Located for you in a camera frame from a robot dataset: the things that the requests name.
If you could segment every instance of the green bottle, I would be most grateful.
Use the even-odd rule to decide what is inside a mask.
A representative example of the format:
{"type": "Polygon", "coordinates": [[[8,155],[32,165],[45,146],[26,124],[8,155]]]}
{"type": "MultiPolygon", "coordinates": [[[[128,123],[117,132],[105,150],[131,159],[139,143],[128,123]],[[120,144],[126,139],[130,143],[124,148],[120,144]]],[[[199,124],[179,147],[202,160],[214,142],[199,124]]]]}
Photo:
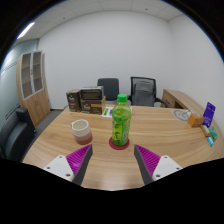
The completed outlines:
{"type": "Polygon", "coordinates": [[[131,122],[131,109],[127,104],[127,95],[119,94],[118,102],[112,111],[112,141],[115,145],[125,145],[131,122]]]}

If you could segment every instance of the white cup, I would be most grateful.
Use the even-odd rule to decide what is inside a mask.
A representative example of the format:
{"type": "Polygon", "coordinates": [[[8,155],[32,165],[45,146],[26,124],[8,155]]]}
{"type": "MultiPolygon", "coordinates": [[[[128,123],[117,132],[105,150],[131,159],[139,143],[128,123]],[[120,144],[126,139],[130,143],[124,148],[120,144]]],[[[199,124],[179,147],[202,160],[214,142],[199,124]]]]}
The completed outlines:
{"type": "Polygon", "coordinates": [[[77,120],[71,123],[72,131],[76,142],[80,145],[88,144],[92,141],[92,132],[89,122],[86,120],[77,120]]]}

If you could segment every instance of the orange object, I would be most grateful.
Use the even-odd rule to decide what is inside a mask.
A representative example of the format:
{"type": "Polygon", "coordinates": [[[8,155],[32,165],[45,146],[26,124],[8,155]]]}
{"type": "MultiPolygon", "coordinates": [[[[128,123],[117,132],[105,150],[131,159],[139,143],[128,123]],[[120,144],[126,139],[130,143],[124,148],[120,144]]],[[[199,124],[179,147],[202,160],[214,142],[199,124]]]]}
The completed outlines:
{"type": "Polygon", "coordinates": [[[191,127],[200,127],[204,121],[204,117],[199,116],[198,114],[191,114],[189,119],[188,119],[188,124],[191,127]]]}

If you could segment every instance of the small box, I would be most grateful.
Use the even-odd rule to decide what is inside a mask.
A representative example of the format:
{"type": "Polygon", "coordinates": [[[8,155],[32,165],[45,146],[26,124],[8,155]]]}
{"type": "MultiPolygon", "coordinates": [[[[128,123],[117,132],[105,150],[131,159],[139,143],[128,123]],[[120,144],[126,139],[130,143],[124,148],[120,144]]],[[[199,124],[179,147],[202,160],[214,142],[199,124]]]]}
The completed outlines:
{"type": "Polygon", "coordinates": [[[80,112],[81,105],[80,105],[80,89],[73,89],[66,93],[69,110],[72,112],[80,112]]]}
{"type": "Polygon", "coordinates": [[[208,130],[207,126],[206,125],[201,125],[200,127],[201,127],[202,131],[204,132],[205,136],[210,137],[211,133],[208,130]]]}
{"type": "Polygon", "coordinates": [[[83,113],[87,114],[100,114],[104,112],[106,108],[106,97],[102,100],[83,100],[81,99],[81,108],[83,113]]]}
{"type": "Polygon", "coordinates": [[[211,138],[212,138],[212,140],[213,140],[213,142],[214,142],[214,141],[218,138],[218,134],[217,134],[217,132],[216,132],[214,126],[209,127],[208,130],[210,131],[210,133],[211,133],[211,138]]]}
{"type": "Polygon", "coordinates": [[[200,127],[202,125],[203,121],[204,121],[203,116],[199,116],[198,114],[191,113],[187,123],[191,127],[200,127]]]}
{"type": "Polygon", "coordinates": [[[81,89],[82,100],[102,100],[104,97],[103,86],[90,86],[81,89]]]}

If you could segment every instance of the cardboard box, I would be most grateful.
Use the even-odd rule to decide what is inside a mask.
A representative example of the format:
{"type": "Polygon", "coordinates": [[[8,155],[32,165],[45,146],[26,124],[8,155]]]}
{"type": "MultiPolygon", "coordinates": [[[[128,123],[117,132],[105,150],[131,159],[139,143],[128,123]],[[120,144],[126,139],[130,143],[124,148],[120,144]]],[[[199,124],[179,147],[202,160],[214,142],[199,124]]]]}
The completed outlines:
{"type": "Polygon", "coordinates": [[[89,86],[81,89],[82,100],[102,100],[104,97],[103,86],[89,86]]]}
{"type": "Polygon", "coordinates": [[[81,90],[80,89],[73,89],[66,93],[69,110],[72,112],[81,112],[81,90]]]}
{"type": "Polygon", "coordinates": [[[102,100],[83,100],[81,99],[81,108],[83,113],[102,115],[106,108],[106,97],[102,100]]]}
{"type": "Polygon", "coordinates": [[[187,123],[191,127],[200,127],[202,125],[203,121],[204,121],[203,116],[200,116],[200,115],[195,114],[195,113],[191,113],[187,123]]]}

